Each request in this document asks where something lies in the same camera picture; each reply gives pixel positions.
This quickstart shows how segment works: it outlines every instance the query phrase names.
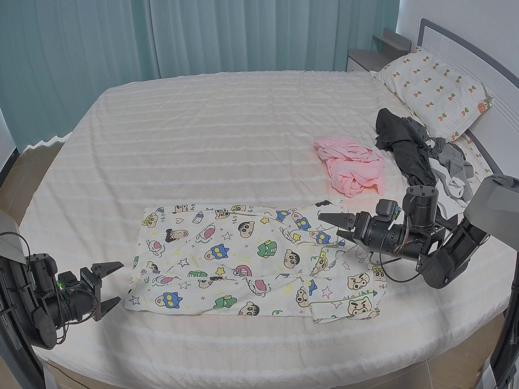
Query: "curtain fold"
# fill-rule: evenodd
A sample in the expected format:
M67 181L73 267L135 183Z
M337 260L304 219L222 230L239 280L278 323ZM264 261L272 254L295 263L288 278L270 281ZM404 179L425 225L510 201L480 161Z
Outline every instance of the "curtain fold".
M19 149L107 88L220 71L336 70L400 0L0 0L0 107Z

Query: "white pillow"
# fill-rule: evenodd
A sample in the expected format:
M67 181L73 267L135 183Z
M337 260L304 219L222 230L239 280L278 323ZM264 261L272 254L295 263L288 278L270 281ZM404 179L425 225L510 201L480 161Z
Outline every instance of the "white pillow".
M480 82L423 48L392 61L376 76L424 123L431 137L457 139L490 108Z

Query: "bed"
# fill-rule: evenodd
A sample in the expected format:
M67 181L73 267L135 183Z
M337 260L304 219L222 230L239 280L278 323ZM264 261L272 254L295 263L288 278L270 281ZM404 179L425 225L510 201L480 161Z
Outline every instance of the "bed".
M472 57L459 55L457 39L422 23L420 43L484 81L484 68L495 66L483 59L483 69L471 70L481 54L459 44ZM489 87L508 111L514 99L500 92L503 81L511 82L500 74ZM102 294L125 299L145 207L230 201L280 206L337 197L313 138L347 134L374 148L374 123L383 107L411 115L369 72L219 73L108 89L50 166L20 231L34 251L55 258L60 272L120 260L125 268L103 281ZM474 141L486 134L490 144L478 145L493 170L516 172L496 159L504 147L492 137L499 129L489 125L471 128ZM477 163L475 153L462 148ZM383 155L384 197L401 202L406 178L392 154ZM348 200L348 210L373 212L379 198L367 189ZM36 351L127 388L328 389L390 373L463 341L507 306L515 256L491 238L445 289L431 289L421 277L390 283L380 316L367 321L166 316L119 304L102 321L71 328L62 346ZM410 262L391 266L398 277L413 270Z

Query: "tile floor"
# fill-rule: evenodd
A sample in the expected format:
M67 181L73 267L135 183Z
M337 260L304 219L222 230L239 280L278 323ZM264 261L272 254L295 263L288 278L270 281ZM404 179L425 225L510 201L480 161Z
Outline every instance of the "tile floor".
M27 150L17 159L7 175L0 187L0 209L9 214L16 223L20 224L22 221L33 193L61 147L61 143L53 143L50 146ZM503 316L498 315L463 343L434 359L361 383L341 386L341 389L469 389L474 385L485 359L494 349L502 326ZM115 386L54 365L82 383L80 385L74 382L51 367L51 372L61 388L116 389ZM18 389L19 386L0 358L0 389L3 388Z

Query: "nightstand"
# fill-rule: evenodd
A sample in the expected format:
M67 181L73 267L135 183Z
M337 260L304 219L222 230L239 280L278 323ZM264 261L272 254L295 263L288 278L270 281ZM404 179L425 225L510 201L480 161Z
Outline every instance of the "nightstand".
M378 72L389 62L411 52L411 41L389 29L384 29L382 36L373 35L380 43L380 52L373 50L350 49L346 72L376 71Z

